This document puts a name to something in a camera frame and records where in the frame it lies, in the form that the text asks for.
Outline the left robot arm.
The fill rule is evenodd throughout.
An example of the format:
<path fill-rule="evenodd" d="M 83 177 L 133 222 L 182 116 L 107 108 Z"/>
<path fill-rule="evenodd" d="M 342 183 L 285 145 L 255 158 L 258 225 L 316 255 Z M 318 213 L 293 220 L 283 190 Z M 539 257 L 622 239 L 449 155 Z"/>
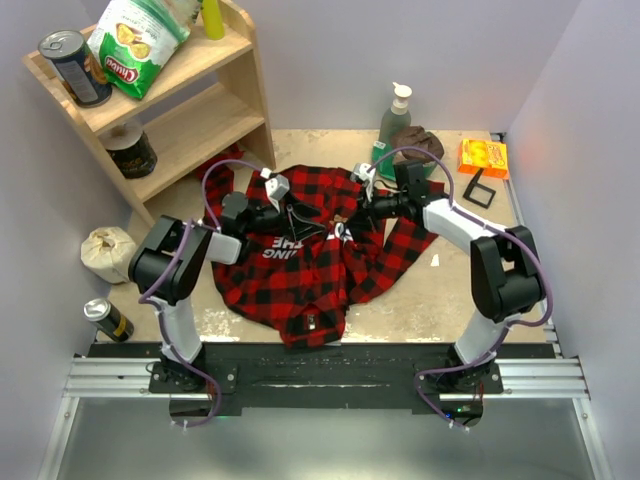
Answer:
<path fill-rule="evenodd" d="M 156 373 L 160 380 L 185 392 L 212 386 L 205 352 L 195 326 L 191 294 L 205 262 L 234 265 L 248 248 L 250 233 L 282 234 L 298 242 L 326 227 L 316 221 L 317 207 L 291 193 L 268 206 L 253 206 L 232 192 L 222 200 L 216 229 L 193 221 L 163 216 L 130 261 L 128 275 L 140 292 L 139 302 L 154 309 L 162 337 Z"/>

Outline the orange leaf brooch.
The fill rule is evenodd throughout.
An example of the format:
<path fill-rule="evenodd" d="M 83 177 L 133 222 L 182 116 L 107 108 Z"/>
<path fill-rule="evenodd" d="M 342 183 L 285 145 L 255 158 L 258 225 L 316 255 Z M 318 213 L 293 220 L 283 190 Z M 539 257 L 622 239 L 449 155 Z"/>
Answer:
<path fill-rule="evenodd" d="M 335 225 L 337 223 L 345 223 L 346 221 L 348 221 L 348 218 L 342 217 L 340 215 L 334 215 L 333 220 L 330 222 L 332 225 Z"/>

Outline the red black plaid shirt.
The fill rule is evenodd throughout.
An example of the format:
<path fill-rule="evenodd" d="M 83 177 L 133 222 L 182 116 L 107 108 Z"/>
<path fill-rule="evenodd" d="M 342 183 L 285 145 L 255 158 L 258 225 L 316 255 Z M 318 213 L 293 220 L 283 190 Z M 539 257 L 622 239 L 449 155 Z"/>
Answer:
<path fill-rule="evenodd" d="M 294 165 L 283 170 L 292 193 L 321 210 L 330 230 L 303 242 L 256 233 L 238 263 L 212 263 L 214 284 L 234 313 L 277 330 L 292 348 L 318 347 L 341 339 L 353 304 L 391 289 L 435 241 L 411 221 L 365 230 L 362 243 L 333 233 L 334 215 L 356 211 L 359 187 L 339 167 Z"/>

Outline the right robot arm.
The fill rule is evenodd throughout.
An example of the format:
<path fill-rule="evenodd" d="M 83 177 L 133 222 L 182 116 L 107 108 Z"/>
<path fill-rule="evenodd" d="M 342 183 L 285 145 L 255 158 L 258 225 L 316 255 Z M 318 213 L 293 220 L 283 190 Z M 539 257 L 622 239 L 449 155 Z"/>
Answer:
<path fill-rule="evenodd" d="M 458 247 L 470 259 L 474 313 L 453 344 L 452 363 L 416 374 L 445 378 L 459 393 L 481 380 L 480 367 L 491 363 L 508 331 L 522 325 L 521 315 L 547 296 L 531 232 L 507 228 L 462 208 L 452 196 L 433 189 L 419 161 L 396 165 L 403 183 L 391 194 L 374 192 L 375 168 L 358 163 L 351 180 L 361 185 L 358 207 L 347 222 L 350 230 L 372 227 L 378 221 L 404 218 Z"/>

